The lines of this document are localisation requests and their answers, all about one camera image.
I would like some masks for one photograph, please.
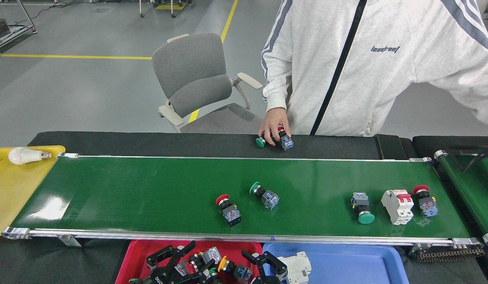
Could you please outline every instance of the office chair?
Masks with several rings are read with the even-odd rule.
[[[262,84],[244,73],[230,79],[226,75],[221,38],[216,34],[181,35],[155,51],[153,68],[167,97],[158,108],[178,133],[255,134],[262,119],[250,111],[249,99],[239,86],[241,81],[255,89]],[[232,103],[185,124],[191,112],[228,99],[235,87],[246,107]]]

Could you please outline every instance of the chair armrest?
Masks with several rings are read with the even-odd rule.
[[[168,106],[160,106],[158,108],[158,114],[160,117],[165,117],[169,120],[171,124],[175,126],[180,126],[184,123],[183,118],[181,118],[173,109]]]
[[[185,37],[185,36],[189,36],[189,34],[181,34],[181,35],[178,35],[176,37],[169,38],[169,39],[167,39],[167,43],[171,43],[172,41],[174,41],[176,39],[180,39],[180,38]]]
[[[256,79],[246,73],[237,73],[237,83],[239,83],[240,81],[246,82],[249,86],[257,90],[263,88],[263,85],[260,82],[256,81]]]

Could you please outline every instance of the chain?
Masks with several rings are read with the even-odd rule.
[[[419,262],[452,262],[484,255],[484,250],[475,248],[473,250],[451,250],[441,253],[425,253],[423,250],[417,252]]]

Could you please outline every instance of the striped sleeve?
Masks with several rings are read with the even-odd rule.
[[[292,0],[282,0],[272,26],[272,31],[262,51],[262,67],[267,84],[263,88],[263,99],[267,111],[271,108],[286,109],[286,96],[291,76],[292,25],[290,10]]]
[[[488,31],[474,0],[440,2],[415,33],[417,81],[448,90],[488,125]]]

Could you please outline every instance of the text logo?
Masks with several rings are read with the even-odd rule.
[[[375,45],[372,47],[372,49],[370,51],[372,52],[393,52],[393,53],[397,53],[397,51],[400,49],[400,47],[383,47],[383,48],[379,48],[379,47],[375,47]]]

